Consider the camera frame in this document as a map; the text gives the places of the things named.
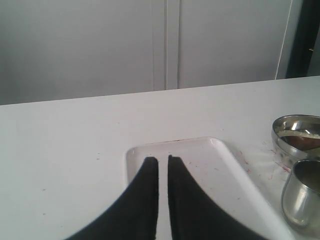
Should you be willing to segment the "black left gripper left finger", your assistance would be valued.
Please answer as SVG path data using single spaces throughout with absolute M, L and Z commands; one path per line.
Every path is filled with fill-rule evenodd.
M 144 159 L 121 196 L 69 240 L 154 240 L 159 213 L 159 163 Z

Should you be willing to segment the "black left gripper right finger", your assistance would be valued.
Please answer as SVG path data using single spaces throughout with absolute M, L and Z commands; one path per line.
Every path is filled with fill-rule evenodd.
M 221 209 L 182 159 L 168 156 L 168 207 L 173 240 L 259 240 L 260 235 Z

